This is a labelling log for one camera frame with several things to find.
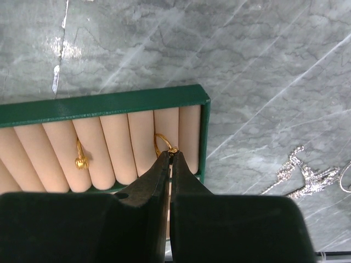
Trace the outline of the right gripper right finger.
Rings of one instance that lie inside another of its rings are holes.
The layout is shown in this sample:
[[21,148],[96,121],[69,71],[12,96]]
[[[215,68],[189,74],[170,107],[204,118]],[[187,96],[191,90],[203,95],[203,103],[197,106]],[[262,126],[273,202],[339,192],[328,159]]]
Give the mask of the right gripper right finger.
[[215,195],[173,157],[170,237],[174,262],[316,262],[295,202]]

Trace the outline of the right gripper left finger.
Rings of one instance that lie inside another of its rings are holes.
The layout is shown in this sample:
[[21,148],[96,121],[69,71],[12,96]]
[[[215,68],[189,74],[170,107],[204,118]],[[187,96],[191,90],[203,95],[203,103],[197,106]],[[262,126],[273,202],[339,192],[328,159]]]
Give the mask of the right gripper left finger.
[[1,195],[1,262],[163,262],[170,162],[114,194]]

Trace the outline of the green jewelry tray insert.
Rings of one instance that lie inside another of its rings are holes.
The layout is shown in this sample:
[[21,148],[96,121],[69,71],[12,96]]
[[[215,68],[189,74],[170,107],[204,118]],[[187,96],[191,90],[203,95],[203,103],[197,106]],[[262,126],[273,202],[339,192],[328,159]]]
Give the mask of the green jewelry tray insert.
[[211,99],[188,85],[1,106],[1,192],[116,192],[180,150],[205,177]]

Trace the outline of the silver pearl bangle right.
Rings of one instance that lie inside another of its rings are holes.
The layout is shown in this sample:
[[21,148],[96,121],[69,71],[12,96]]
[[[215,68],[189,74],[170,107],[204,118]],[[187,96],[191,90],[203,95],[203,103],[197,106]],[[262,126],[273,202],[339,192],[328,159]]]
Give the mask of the silver pearl bangle right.
[[350,193],[350,161],[339,171],[338,186],[343,192]]

